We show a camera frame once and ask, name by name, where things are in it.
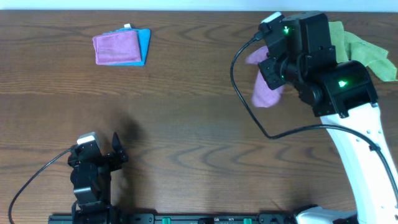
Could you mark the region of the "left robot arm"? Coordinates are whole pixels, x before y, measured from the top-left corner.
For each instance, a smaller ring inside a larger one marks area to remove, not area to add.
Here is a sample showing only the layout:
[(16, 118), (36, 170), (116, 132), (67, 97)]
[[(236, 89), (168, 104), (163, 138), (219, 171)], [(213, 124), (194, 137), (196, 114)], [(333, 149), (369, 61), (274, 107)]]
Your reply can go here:
[(118, 223), (119, 212), (111, 205), (111, 173), (129, 160), (117, 133), (113, 134), (113, 152), (103, 155), (96, 133), (81, 135), (71, 147), (68, 165), (76, 202), (72, 206), (73, 223)]

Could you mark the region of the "folded blue cloth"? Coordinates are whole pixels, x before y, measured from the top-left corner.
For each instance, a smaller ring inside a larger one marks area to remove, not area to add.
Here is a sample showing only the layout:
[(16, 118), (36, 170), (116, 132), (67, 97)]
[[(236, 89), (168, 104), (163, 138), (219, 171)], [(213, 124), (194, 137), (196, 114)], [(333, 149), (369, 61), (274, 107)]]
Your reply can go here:
[(140, 62), (126, 62), (126, 63), (113, 63), (110, 66), (138, 66), (142, 67), (146, 64), (147, 53), (149, 51), (150, 45), (150, 29), (134, 29), (132, 27), (128, 27), (127, 25), (121, 29), (105, 32), (105, 34), (111, 34), (113, 32), (126, 32), (126, 31), (135, 31), (138, 35), (138, 41), (141, 52), (141, 61)]

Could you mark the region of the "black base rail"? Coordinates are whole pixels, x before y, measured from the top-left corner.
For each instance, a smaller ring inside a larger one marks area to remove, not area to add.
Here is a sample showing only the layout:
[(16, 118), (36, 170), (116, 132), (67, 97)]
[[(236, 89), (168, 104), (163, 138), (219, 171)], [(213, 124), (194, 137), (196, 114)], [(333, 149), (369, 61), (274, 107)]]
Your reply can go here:
[(71, 215), (51, 215), (48, 224), (296, 224), (291, 215), (284, 213), (260, 213), (259, 215), (153, 215), (150, 213), (132, 214), (124, 217), (73, 219)]

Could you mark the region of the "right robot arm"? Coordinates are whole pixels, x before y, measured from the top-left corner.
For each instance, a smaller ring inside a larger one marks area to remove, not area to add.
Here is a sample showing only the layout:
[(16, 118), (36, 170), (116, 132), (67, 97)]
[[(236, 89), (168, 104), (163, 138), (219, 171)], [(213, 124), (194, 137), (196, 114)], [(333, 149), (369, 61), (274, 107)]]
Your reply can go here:
[(259, 24), (268, 48), (259, 64), (267, 86), (292, 85), (326, 126), (344, 165), (356, 210), (310, 206), (297, 223), (396, 223), (397, 170), (382, 131), (378, 96), (364, 65), (339, 62), (327, 16), (318, 11)]

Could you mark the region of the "purple microfiber cloth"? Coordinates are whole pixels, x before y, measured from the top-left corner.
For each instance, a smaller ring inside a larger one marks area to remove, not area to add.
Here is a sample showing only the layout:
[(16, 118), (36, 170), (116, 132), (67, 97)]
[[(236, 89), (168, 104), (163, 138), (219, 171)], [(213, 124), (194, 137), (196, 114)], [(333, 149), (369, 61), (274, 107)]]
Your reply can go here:
[[(267, 53), (267, 46), (263, 46), (247, 56), (246, 63), (257, 65), (261, 61), (267, 59)], [(258, 71), (251, 100), (256, 108), (270, 108), (279, 102), (283, 91), (284, 86), (271, 90), (263, 79), (261, 72)]]

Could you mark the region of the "green microfiber cloth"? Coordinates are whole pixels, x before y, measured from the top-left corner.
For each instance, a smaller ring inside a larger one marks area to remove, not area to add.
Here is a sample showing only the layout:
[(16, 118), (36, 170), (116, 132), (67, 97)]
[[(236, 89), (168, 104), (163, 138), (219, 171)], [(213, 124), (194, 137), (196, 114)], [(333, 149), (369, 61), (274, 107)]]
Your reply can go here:
[(397, 81), (397, 68), (387, 58), (388, 51), (366, 42), (344, 30), (341, 21), (329, 22), (330, 38), (336, 49), (338, 63), (355, 60), (363, 64), (384, 82)]

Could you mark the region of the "folded purple cloth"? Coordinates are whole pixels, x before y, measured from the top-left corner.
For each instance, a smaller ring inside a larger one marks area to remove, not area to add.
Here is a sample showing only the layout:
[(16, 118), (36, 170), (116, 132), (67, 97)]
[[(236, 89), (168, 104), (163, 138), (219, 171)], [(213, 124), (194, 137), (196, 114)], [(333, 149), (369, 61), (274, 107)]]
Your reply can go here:
[(136, 31), (112, 32), (93, 37), (97, 65), (140, 62), (142, 60)]

